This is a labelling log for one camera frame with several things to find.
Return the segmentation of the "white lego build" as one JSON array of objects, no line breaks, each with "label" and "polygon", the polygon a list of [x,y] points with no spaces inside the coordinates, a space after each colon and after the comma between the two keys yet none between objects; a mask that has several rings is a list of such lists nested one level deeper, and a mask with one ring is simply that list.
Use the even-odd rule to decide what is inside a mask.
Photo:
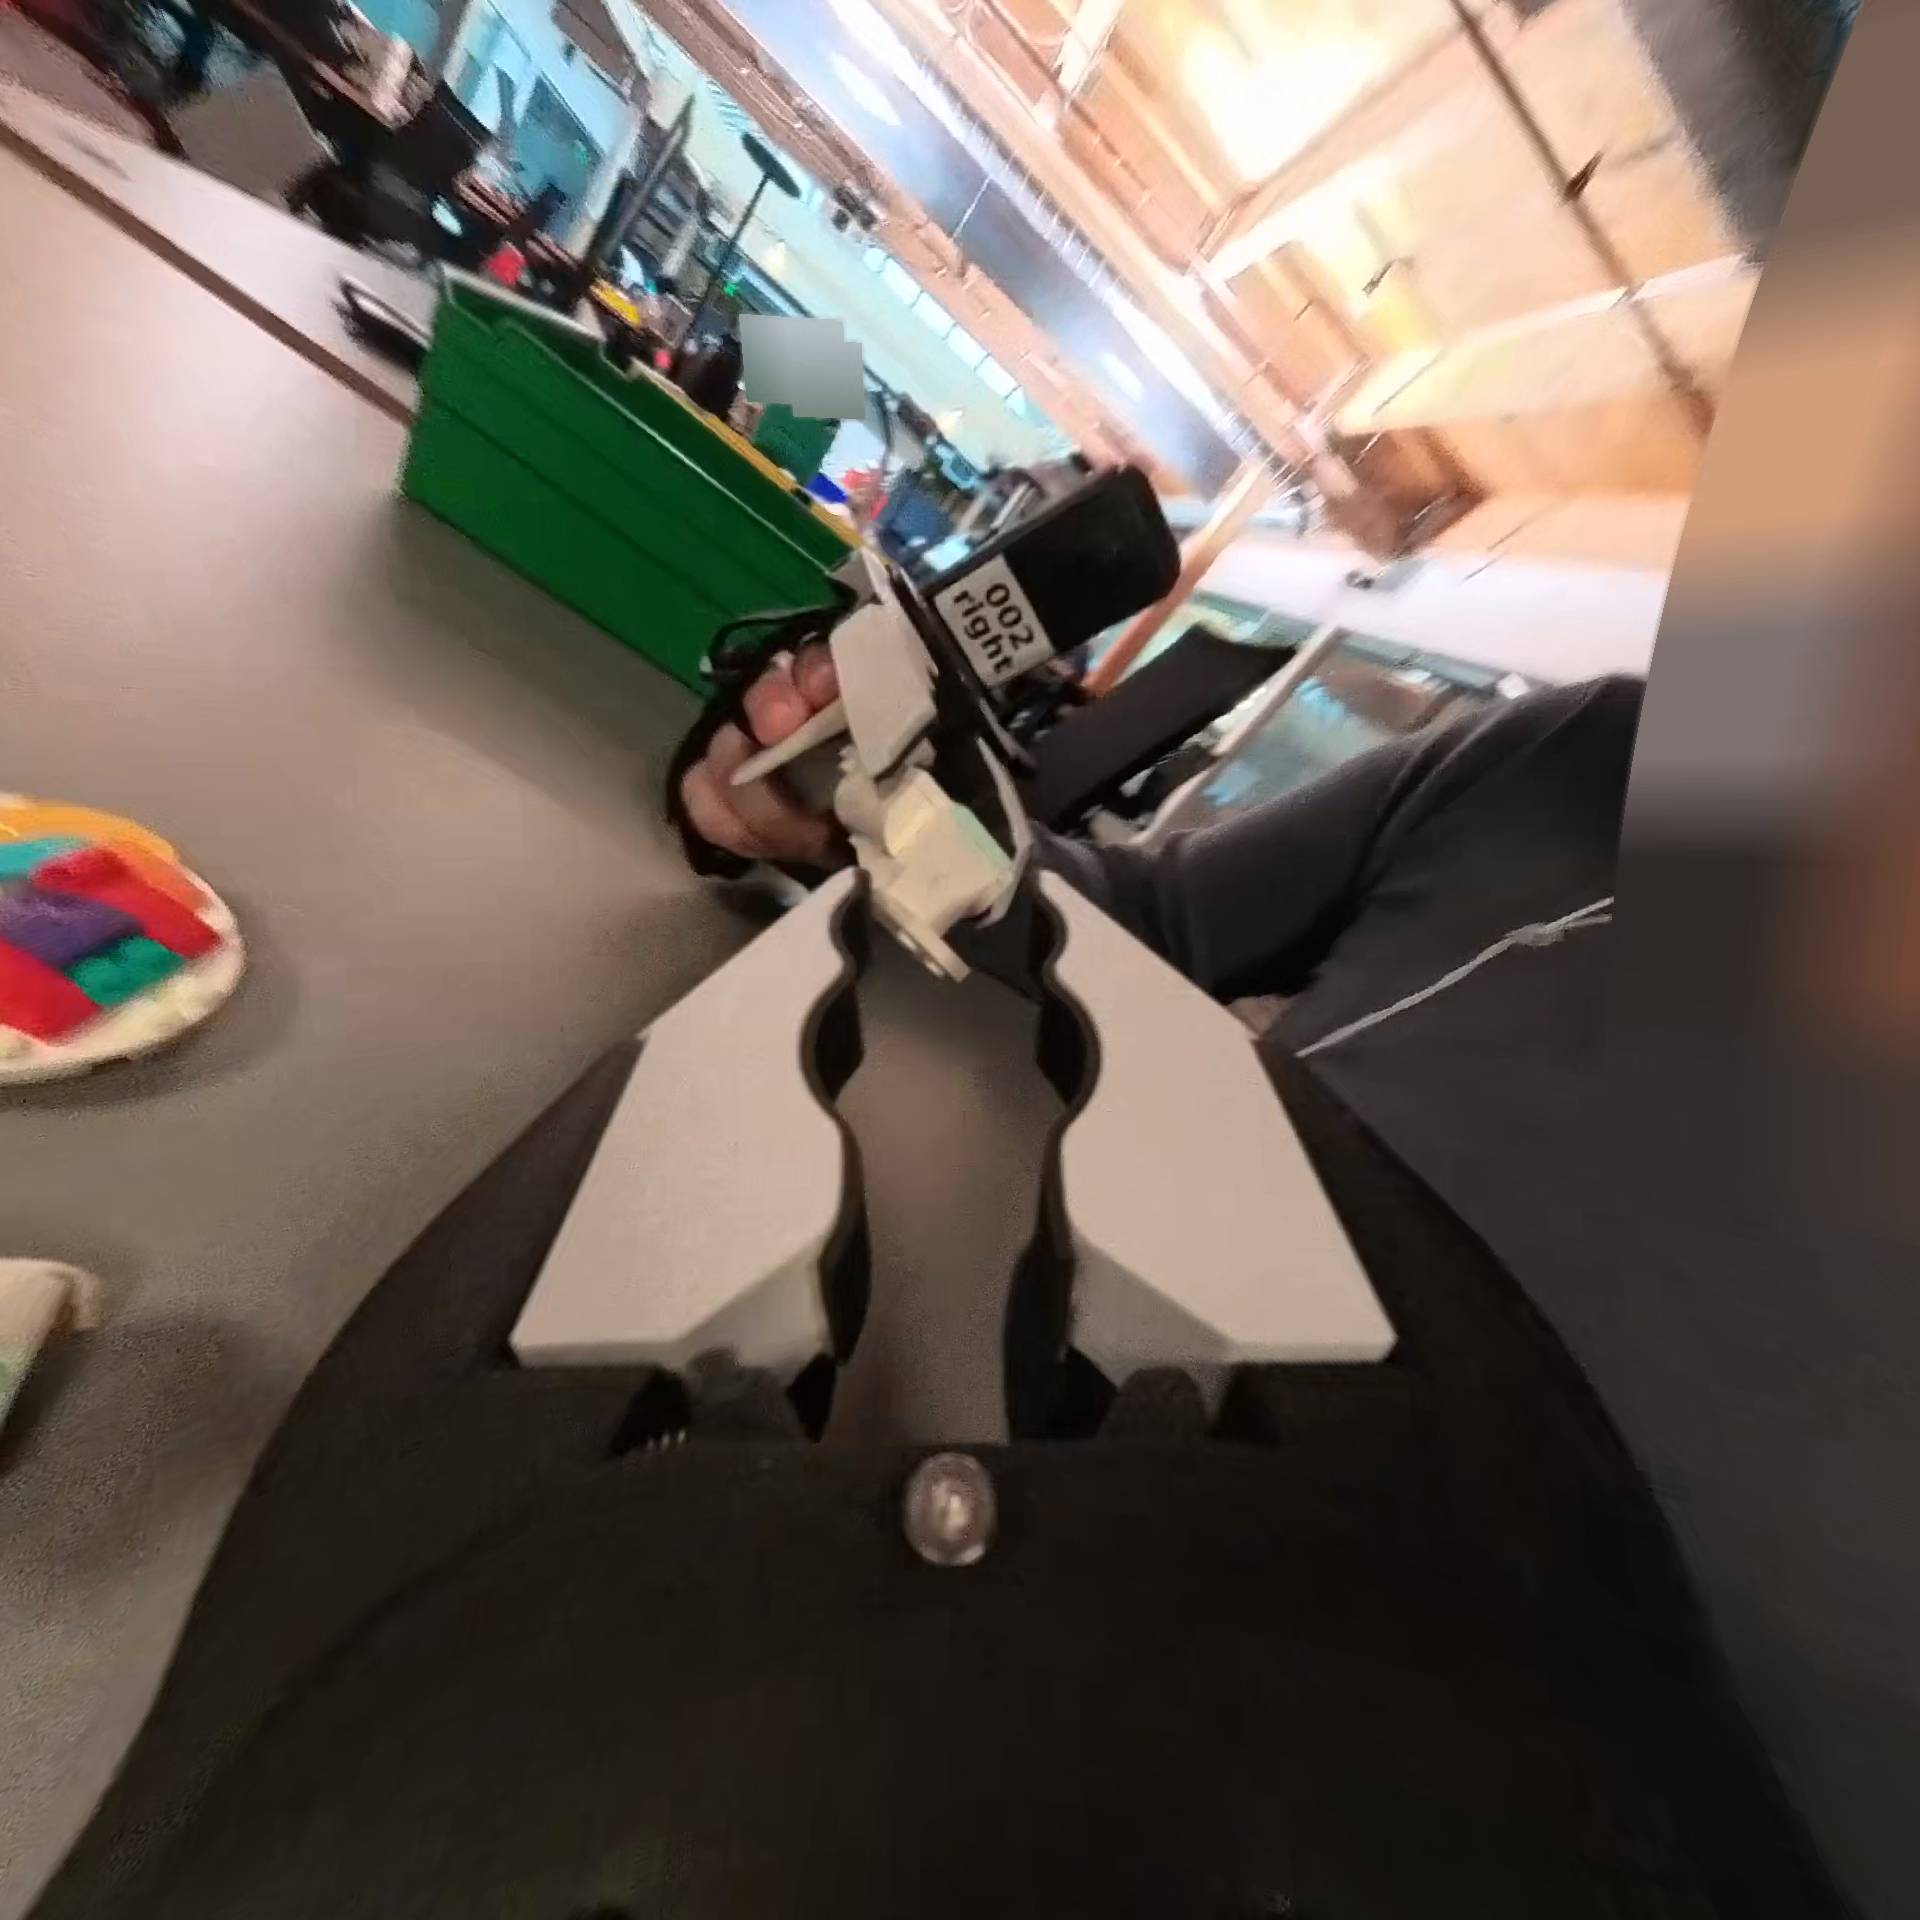
[{"label": "white lego build", "polygon": [[843,753],[834,811],[869,880],[874,922],[931,972],[966,979],[955,932],[994,897],[998,863],[969,811],[926,769],[864,777]]}]

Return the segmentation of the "round white rainbow lego plate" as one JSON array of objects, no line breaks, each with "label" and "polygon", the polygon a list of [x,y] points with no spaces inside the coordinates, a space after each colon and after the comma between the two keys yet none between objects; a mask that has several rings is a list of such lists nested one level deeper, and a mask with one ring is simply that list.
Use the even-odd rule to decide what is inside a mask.
[{"label": "round white rainbow lego plate", "polygon": [[3,797],[3,1091],[168,1053],[246,971],[231,908],[169,839],[101,807]]}]

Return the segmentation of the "person's right forearm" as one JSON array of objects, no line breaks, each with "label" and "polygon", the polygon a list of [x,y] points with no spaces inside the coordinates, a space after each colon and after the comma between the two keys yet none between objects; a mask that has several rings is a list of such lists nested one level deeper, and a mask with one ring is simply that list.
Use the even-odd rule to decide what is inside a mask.
[{"label": "person's right forearm", "polygon": [[1642,696],[1636,675],[1552,686],[1158,845],[1035,828],[1032,854],[1221,1002],[1359,1011],[1609,900]]}]

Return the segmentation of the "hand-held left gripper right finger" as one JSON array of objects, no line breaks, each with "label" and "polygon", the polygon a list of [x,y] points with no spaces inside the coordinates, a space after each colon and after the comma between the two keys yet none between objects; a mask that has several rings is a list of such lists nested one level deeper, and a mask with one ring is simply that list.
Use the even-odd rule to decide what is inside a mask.
[{"label": "hand-held left gripper right finger", "polygon": [[1398,1331],[1255,1034],[1060,875],[1039,880],[1064,1117],[1041,1244],[1064,1344],[1110,1385],[1386,1362]]}]

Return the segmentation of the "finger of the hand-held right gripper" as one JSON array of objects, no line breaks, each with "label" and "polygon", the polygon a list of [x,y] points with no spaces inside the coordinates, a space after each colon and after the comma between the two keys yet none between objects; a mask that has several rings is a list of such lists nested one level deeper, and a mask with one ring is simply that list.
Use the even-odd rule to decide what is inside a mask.
[{"label": "finger of the hand-held right gripper", "polygon": [[831,634],[836,696],[864,777],[892,777],[938,723],[935,659],[894,598],[850,612]]},{"label": "finger of the hand-held right gripper", "polygon": [[959,749],[963,807],[997,854],[998,875],[994,897],[974,913],[975,924],[998,924],[1015,908],[1035,855],[1035,827],[1002,743],[974,732]]}]

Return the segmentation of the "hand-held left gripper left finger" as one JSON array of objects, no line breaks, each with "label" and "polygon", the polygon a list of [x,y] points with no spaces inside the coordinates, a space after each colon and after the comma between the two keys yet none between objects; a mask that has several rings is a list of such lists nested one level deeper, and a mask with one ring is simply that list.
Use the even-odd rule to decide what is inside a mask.
[{"label": "hand-held left gripper left finger", "polygon": [[525,1367],[847,1364],[869,1308],[858,1147],[864,880],[834,875],[643,1028],[534,1280]]}]

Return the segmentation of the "small white teal lego car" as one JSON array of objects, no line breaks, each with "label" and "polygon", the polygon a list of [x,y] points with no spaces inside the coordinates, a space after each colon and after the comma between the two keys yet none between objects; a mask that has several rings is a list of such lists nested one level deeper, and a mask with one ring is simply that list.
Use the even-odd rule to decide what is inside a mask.
[{"label": "small white teal lego car", "polygon": [[3,1257],[3,1426],[52,1340],[88,1331],[101,1316],[101,1280],[76,1265]]}]

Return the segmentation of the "green plastic bin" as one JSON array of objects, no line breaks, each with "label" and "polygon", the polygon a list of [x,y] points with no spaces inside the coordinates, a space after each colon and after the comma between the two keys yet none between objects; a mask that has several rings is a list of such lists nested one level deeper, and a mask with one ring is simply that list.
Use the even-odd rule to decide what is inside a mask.
[{"label": "green plastic bin", "polygon": [[726,628],[850,603],[836,518],[593,330],[477,273],[440,280],[400,495],[696,694]]}]

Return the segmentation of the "person's right hand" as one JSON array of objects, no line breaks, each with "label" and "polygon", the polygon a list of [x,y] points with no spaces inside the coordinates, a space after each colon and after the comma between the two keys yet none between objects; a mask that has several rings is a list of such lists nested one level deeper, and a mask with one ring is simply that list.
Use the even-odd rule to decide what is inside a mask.
[{"label": "person's right hand", "polygon": [[787,770],[737,770],[801,734],[838,698],[827,640],[764,659],[750,686],[713,698],[670,761],[664,811],[696,875],[733,881],[754,864],[834,873],[847,864],[831,805],[802,800]]}]

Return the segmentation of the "small black device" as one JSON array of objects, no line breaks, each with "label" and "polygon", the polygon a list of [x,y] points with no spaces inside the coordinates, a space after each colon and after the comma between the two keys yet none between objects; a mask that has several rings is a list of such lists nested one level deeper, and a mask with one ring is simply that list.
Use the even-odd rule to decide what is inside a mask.
[{"label": "small black device", "polygon": [[342,323],[382,359],[418,369],[432,351],[432,323],[412,309],[382,301],[374,288],[357,279],[341,279]]}]

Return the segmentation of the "black office chair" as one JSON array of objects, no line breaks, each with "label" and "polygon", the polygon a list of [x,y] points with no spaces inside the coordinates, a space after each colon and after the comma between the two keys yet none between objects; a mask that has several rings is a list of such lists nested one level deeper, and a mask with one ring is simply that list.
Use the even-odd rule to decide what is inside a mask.
[{"label": "black office chair", "polygon": [[1264,648],[1230,640],[1203,621],[1188,625],[1166,653],[1141,662],[1110,694],[1064,710],[1029,745],[1023,777],[1029,821],[1041,828],[1078,827],[1266,686],[1299,649],[1299,640]]}]

